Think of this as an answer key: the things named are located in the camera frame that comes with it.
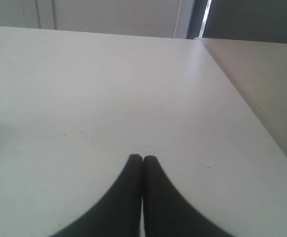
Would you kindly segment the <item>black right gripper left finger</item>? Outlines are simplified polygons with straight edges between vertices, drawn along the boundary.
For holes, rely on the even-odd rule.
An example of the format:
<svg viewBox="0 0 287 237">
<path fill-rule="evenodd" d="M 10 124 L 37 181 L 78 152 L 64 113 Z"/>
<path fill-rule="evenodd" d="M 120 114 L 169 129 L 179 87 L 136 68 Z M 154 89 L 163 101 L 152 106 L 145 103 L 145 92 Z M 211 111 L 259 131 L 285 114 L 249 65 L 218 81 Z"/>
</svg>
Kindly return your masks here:
<svg viewBox="0 0 287 237">
<path fill-rule="evenodd" d="M 77 220 L 55 237 L 138 237 L 140 235 L 143 158 L 131 154 L 113 185 Z"/>
</svg>

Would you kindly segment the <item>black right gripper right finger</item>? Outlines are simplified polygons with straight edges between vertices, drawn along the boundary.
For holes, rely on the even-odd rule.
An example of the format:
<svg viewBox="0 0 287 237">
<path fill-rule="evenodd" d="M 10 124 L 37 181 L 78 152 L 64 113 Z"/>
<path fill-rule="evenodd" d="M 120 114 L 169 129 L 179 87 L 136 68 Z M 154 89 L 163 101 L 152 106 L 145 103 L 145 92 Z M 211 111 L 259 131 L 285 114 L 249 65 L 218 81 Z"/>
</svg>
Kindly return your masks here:
<svg viewBox="0 0 287 237">
<path fill-rule="evenodd" d="M 147 237 L 232 236 L 189 204 L 155 156 L 143 159 L 143 217 Z"/>
</svg>

